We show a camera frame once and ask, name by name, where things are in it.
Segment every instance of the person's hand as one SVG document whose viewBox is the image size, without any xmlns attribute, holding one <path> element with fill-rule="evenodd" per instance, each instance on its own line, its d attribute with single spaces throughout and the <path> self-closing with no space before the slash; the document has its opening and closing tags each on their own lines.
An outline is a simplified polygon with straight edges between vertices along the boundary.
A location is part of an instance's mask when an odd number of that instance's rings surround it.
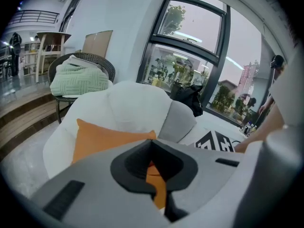
<svg viewBox="0 0 304 228">
<path fill-rule="evenodd" d="M 264 104 L 260 107 L 260 109 L 258 110 L 258 114 L 261 115 L 265 110 L 267 109 L 267 106 Z"/>
<path fill-rule="evenodd" d="M 245 153 L 248 143 L 246 141 L 240 142 L 237 146 L 234 147 L 235 151 L 238 153 Z"/>
</svg>

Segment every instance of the mint green knit blanket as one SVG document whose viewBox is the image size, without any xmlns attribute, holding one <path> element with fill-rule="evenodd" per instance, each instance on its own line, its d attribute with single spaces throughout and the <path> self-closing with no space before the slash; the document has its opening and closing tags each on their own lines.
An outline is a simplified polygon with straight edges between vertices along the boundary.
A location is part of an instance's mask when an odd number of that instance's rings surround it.
<svg viewBox="0 0 304 228">
<path fill-rule="evenodd" d="M 52 95 L 82 95 L 108 88 L 108 78 L 99 68 L 58 65 L 50 85 Z"/>
</svg>

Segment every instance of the chair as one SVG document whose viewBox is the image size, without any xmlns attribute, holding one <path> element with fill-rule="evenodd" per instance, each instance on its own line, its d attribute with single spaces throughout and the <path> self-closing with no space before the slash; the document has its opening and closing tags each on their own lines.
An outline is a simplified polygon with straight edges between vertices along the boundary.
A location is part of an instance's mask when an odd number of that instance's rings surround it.
<svg viewBox="0 0 304 228">
<path fill-rule="evenodd" d="M 48 68 L 48 82 L 51 85 L 51 83 L 54 80 L 55 74 L 56 74 L 56 67 L 58 65 L 61 65 L 65 60 L 67 60 L 71 55 L 74 55 L 77 58 L 92 62 L 92 63 L 96 63 L 99 64 L 102 68 L 102 71 L 106 71 L 108 73 L 109 76 L 109 80 L 110 81 L 114 81 L 115 78 L 115 68 L 114 66 L 105 58 L 95 55 L 95 54 L 91 54 L 91 53 L 70 53 L 70 54 L 66 54 L 60 58 L 57 58 Z M 61 117 L 60 117 L 60 113 L 63 112 L 64 110 L 68 109 L 72 103 L 77 99 L 77 98 L 65 98 L 62 96 L 55 96 L 56 99 L 56 114 L 58 117 L 58 122 L 61 123 Z M 63 109 L 60 110 L 59 105 L 60 102 L 69 102 L 69 105 Z"/>
</svg>

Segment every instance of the wooden step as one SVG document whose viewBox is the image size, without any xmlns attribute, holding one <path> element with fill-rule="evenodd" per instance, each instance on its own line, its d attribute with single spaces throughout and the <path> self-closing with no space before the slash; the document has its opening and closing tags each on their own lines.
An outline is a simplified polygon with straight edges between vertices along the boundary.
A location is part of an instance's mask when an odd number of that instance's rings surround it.
<svg viewBox="0 0 304 228">
<path fill-rule="evenodd" d="M 68 106 L 61 102 L 60 108 Z M 11 120 L 0 129 L 0 161 L 27 138 L 57 121 L 56 101 L 50 101 Z"/>
<path fill-rule="evenodd" d="M 44 89 L 6 104 L 0 111 L 0 129 L 24 113 L 53 100 L 50 89 Z"/>
</svg>

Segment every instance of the orange cushion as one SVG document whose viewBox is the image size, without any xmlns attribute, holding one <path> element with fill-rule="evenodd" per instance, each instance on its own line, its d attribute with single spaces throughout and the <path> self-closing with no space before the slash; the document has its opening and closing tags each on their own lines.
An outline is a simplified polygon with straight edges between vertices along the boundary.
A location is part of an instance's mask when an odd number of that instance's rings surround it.
<svg viewBox="0 0 304 228">
<path fill-rule="evenodd" d="M 155 131 L 149 133 L 120 132 L 87 123 L 81 119 L 77 119 L 77 124 L 79 129 L 72 163 L 90 154 L 119 147 L 127 143 L 145 139 L 156 139 Z M 149 165 L 146 181 L 156 188 L 155 205 L 159 209 L 165 207 L 166 183 L 154 165 Z"/>
</svg>

